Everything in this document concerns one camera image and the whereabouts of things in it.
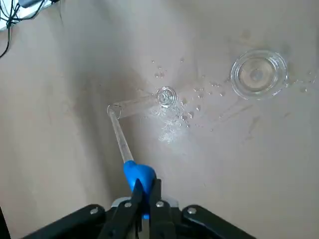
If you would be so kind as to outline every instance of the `beige table surface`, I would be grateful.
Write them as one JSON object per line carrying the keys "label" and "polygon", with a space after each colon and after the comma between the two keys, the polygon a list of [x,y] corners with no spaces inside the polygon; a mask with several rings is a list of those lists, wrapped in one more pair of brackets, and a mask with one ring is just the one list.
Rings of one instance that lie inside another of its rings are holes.
{"label": "beige table surface", "polygon": [[[163,85],[194,112],[189,128],[150,112],[121,124],[164,194],[257,238],[319,238],[319,83],[308,83],[318,10],[317,0],[68,0],[17,25],[0,60],[0,205],[12,238],[129,194],[106,107]],[[238,100],[230,66],[252,48],[280,52],[297,82]]]}

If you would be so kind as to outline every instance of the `cable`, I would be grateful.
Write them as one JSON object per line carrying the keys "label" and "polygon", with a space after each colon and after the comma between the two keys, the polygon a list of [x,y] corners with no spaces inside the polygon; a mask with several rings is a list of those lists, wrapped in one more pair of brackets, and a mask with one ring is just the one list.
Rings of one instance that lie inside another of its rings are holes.
{"label": "cable", "polygon": [[11,42],[11,40],[10,40],[10,37],[11,37],[10,32],[11,32],[11,30],[12,30],[12,26],[15,25],[17,22],[24,21],[24,20],[30,20],[30,19],[33,19],[34,17],[36,17],[37,14],[39,13],[39,11],[41,10],[43,4],[44,4],[47,0],[42,0],[42,1],[41,1],[40,6],[38,7],[38,9],[35,11],[35,13],[34,13],[32,16],[28,16],[28,17],[24,17],[24,18],[19,18],[19,17],[17,16],[17,13],[18,13],[18,11],[19,11],[19,9],[20,9],[20,7],[21,7],[19,3],[17,3],[17,4],[15,5],[14,9],[13,9],[13,1],[14,1],[14,0],[11,0],[10,14],[9,14],[9,16],[8,16],[8,15],[5,14],[5,12],[4,12],[4,10],[3,10],[2,6],[1,6],[1,1],[2,1],[2,0],[0,0],[0,14],[1,14],[1,12],[2,12],[2,14],[3,14],[5,17],[7,17],[7,19],[4,19],[3,17],[0,16],[0,20],[6,21],[6,28],[7,28],[7,30],[8,30],[8,37],[7,37],[7,43],[6,43],[5,50],[4,50],[4,52],[0,55],[0,59],[1,59],[1,58],[8,52],[8,50],[9,50],[9,46],[10,46],[10,42]]}
{"label": "cable", "polygon": [[13,18],[13,20],[16,20],[16,21],[24,21],[24,20],[31,20],[33,19],[34,17],[36,17],[39,13],[39,11],[41,10],[43,4],[46,2],[47,0],[42,0],[41,3],[40,3],[40,6],[38,7],[38,9],[35,11],[35,13],[32,15],[32,16],[27,16],[27,17],[24,17],[24,18]]}

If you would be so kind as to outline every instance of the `screw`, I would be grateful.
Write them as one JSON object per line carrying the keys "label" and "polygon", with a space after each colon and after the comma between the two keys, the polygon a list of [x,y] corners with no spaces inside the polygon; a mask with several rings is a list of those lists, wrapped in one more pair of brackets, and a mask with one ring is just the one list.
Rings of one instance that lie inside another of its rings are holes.
{"label": "screw", "polygon": [[90,214],[96,214],[97,212],[99,211],[99,209],[96,207],[96,208],[93,208],[91,211],[90,211]]}
{"label": "screw", "polygon": [[195,208],[189,208],[189,209],[187,209],[187,212],[189,214],[195,214],[196,213],[196,209]]}
{"label": "screw", "polygon": [[129,208],[132,204],[130,202],[127,202],[124,204],[124,207]]}
{"label": "screw", "polygon": [[158,208],[164,207],[164,203],[163,203],[162,201],[158,201],[158,202],[156,203],[156,206],[157,206]]}

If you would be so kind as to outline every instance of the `blue rubber bulb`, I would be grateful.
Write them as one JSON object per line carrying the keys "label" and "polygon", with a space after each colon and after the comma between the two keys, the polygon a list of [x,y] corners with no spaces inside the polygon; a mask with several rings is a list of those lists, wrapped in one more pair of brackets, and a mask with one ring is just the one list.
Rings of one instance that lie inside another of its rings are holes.
{"label": "blue rubber bulb", "polygon": [[144,193],[149,196],[153,180],[156,178],[154,169],[147,165],[136,164],[134,161],[124,163],[124,174],[128,181],[131,191],[134,190],[135,182],[140,180]]}

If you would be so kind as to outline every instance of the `glass petri dish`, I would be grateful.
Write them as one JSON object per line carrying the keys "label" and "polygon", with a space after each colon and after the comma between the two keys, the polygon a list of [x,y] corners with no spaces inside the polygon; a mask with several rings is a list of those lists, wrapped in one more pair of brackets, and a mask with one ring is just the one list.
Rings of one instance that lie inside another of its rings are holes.
{"label": "glass petri dish", "polygon": [[287,64],[276,52],[251,50],[235,61],[230,80],[233,90],[244,99],[267,99],[285,87]]}
{"label": "glass petri dish", "polygon": [[175,104],[177,95],[172,87],[163,86],[158,89],[156,98],[160,106],[169,108]]}

